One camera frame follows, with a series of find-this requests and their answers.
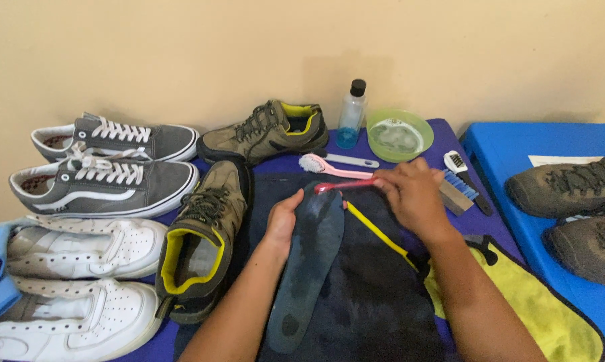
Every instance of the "beige wall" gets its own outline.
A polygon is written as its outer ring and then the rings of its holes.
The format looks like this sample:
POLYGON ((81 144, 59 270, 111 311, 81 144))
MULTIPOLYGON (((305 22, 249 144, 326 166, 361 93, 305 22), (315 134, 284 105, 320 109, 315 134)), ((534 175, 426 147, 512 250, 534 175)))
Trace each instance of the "beige wall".
POLYGON ((29 140, 82 111, 211 129, 271 97, 320 103, 364 78, 373 108, 605 122, 605 0, 0 1, 0 220, 29 140))

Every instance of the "olive green hiking shoe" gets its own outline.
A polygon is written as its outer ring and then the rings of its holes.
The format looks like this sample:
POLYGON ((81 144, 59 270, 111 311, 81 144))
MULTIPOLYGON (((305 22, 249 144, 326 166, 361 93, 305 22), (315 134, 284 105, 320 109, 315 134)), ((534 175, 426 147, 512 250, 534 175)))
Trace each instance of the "olive green hiking shoe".
POLYGON ((605 284, 605 217, 577 220, 544 233, 548 252, 572 274, 605 284))
POLYGON ((291 106, 268 101, 242 123, 209 131, 197 139, 197 154, 208 164, 239 160, 255 166, 284 152, 308 153, 322 148, 329 131, 318 104, 291 106))
POLYGON ((246 166, 221 161, 193 193, 184 196, 166 234, 155 282, 162 304, 174 302, 172 310, 167 307, 174 321, 199 323, 224 294, 226 271, 252 187, 246 166))
POLYGON ((605 157, 586 165, 545 165, 508 178, 517 207, 541 218, 605 214, 605 157))

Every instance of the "plastic bottle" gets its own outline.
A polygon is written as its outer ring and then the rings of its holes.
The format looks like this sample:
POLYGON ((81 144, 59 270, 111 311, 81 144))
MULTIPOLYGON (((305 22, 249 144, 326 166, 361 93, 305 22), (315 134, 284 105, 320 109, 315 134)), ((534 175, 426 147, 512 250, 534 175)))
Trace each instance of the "plastic bottle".
POLYGON ((354 79, 349 93, 343 97, 343 109, 340 112, 338 137, 336 144, 340 148, 352 148, 358 141, 360 126, 365 118, 365 83, 362 79, 354 79))

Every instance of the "white brush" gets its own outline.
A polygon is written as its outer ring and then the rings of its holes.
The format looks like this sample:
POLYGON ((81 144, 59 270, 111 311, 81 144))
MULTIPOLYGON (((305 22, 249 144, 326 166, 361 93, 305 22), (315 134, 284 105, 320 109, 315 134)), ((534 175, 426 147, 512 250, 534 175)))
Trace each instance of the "white brush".
POLYGON ((334 166, 328 164, 327 161, 325 161, 322 157, 313 153, 307 153, 306 155, 300 157, 298 164, 305 171, 313 173, 326 173, 328 175, 346 178, 359 178, 361 180, 368 180, 373 176, 373 174, 370 172, 347 171, 344 169, 337 169, 334 166))

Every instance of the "blue table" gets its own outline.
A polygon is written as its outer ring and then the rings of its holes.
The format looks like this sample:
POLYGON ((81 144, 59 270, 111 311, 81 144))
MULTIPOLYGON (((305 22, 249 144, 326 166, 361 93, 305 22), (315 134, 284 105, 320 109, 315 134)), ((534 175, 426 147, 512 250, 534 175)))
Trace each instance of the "blue table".
POLYGON ((509 177, 532 168, 528 155, 605 156, 605 124, 473 123, 462 144, 468 156, 480 163, 530 267, 590 317, 605 336, 604 285, 574 276, 552 259, 540 236, 556 220, 525 214, 503 187, 509 177))
MULTIPOLYGON (((428 149, 426 152, 422 154, 423 157, 427 160, 433 168, 444 169, 445 165, 443 163, 443 154, 445 152, 456 150, 462 154, 466 163, 469 164, 469 160, 465 156, 461 145, 454 132, 452 131, 448 122, 444 119, 432 119, 428 120, 428 123, 431 125, 434 130, 434 144, 432 147, 428 149)), ((360 137, 358 139, 358 144, 356 147, 349 150, 340 149, 336 146, 334 139, 336 131, 330 131, 330 140, 329 144, 326 147, 326 150, 330 153, 335 153, 339 155, 348 155, 354 157, 360 157, 364 159, 378 160, 378 158, 371 152, 369 149, 369 145, 367 144, 367 134, 364 129, 361 130, 360 137)), ((277 157, 268 161, 261 163, 256 166, 253 170, 256 173, 283 173, 283 172, 303 172, 303 170, 298 166, 299 156, 295 155, 284 155, 281 157, 277 157)), ((203 161, 196 159, 193 163, 199 169, 201 175, 203 176, 210 166, 206 165, 203 161)), ((381 161, 381 168, 393 168, 395 164, 381 161)), ((334 166, 350 169, 355 171, 373 171, 373 169, 361 168, 358 166, 348 166, 343 164, 334 164, 334 166)), ((475 182, 476 185, 481 187, 481 182, 479 177, 474 172, 474 170, 470 171, 470 177, 475 182)), ((482 190, 482 192, 488 197, 487 192, 482 190)), ((173 210, 170 213, 162 215, 155 220, 162 222, 166 225, 169 225, 170 222, 177 216, 177 210, 173 210)), ((454 214, 451 214, 448 211, 448 217, 452 224, 459 229, 459 231, 463 234, 489 234, 492 235, 510 254, 512 254, 516 259, 523 262, 523 258, 517 249, 517 245, 513 240, 510 232, 507 230, 507 227, 501 220, 499 213, 495 210, 494 215, 491 217, 487 217, 483 215, 483 213, 474 206, 473 208, 467 210, 467 212, 461 216, 456 217, 454 214)), ((411 234, 407 230, 402 230, 401 235, 403 236, 403 247, 407 250, 411 251, 414 254, 424 253, 425 250, 419 240, 415 237, 415 235, 411 234)), ((142 279, 143 282, 154 284, 155 276, 149 276, 142 279)), ((446 349, 454 353, 454 342, 451 338, 450 329, 448 327, 447 322, 445 320, 435 317, 436 324, 439 329, 439 333, 441 334, 442 340, 445 344, 446 349)), ((164 322, 159 332, 155 335, 155 337, 146 343, 142 348, 137 349, 126 356, 118 358, 117 361, 121 362, 140 362, 140 361, 156 361, 156 362, 169 362, 172 361, 173 356, 173 343, 175 340, 175 336, 178 331, 178 325, 173 321, 169 321, 168 319, 164 322)))

